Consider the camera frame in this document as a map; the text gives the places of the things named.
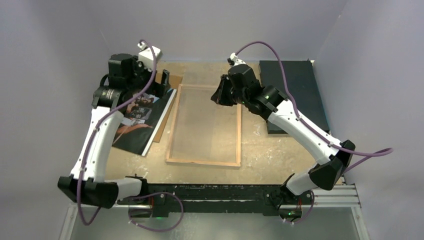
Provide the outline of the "brown backing board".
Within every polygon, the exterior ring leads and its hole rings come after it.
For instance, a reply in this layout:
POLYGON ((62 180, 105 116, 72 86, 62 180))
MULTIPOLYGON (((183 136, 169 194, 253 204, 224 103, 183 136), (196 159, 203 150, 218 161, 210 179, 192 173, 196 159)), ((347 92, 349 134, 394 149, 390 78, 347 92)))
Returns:
MULTIPOLYGON (((182 81, 183 81, 182 75, 171 74, 170 77, 169 77, 169 84, 170 84, 172 89, 177 89, 179 87, 179 85, 182 83, 182 81)), ((157 124, 157 131, 156 131, 156 134, 155 134, 155 136, 152 140, 154 143, 159 143, 161 141, 162 135, 163 135, 164 130, 165 130, 165 126, 167 124, 167 121, 169 119, 172 107, 173 107, 175 99, 176 99, 176 95, 177 95, 177 93, 175 92, 172 100, 170 100, 167 103, 166 111, 163 114, 163 116, 161 117, 160 123, 157 124)))

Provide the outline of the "printed photo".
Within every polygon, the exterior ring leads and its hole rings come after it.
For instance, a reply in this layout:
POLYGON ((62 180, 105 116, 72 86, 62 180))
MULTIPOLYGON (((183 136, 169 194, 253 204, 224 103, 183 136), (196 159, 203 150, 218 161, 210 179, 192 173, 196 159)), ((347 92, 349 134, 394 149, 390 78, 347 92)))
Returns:
POLYGON ((112 146, 144 157, 175 94, 171 88, 163 97, 147 93, 138 96, 126 107, 112 146))

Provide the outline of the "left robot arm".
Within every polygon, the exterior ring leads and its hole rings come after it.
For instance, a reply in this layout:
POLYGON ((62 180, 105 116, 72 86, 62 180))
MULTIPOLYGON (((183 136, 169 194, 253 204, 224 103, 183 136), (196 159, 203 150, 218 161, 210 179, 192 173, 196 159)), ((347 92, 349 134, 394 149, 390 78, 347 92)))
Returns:
POLYGON ((135 92, 162 97, 170 88, 170 73, 164 70, 156 82, 157 63, 162 54, 142 50, 138 55, 113 54, 108 73, 93 93, 89 131, 69 176, 61 176, 57 187, 74 203, 110 209, 118 200, 130 197, 146 203, 149 191, 142 177, 106 180, 106 167, 115 133, 124 119, 135 92))

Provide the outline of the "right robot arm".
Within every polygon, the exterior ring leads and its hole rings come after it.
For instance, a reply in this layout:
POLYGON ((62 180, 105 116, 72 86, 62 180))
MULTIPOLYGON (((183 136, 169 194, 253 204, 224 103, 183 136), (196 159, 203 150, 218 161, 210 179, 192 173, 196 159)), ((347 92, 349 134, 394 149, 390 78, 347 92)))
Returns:
POLYGON ((221 106, 245 106, 250 113, 283 129, 314 158, 315 166, 294 174, 282 185, 280 196, 288 204, 309 190, 332 190, 351 162, 356 148, 352 141, 341 141, 323 131, 297 109, 287 94, 273 85, 262 86, 247 64, 234 65, 221 75, 210 99, 221 106))

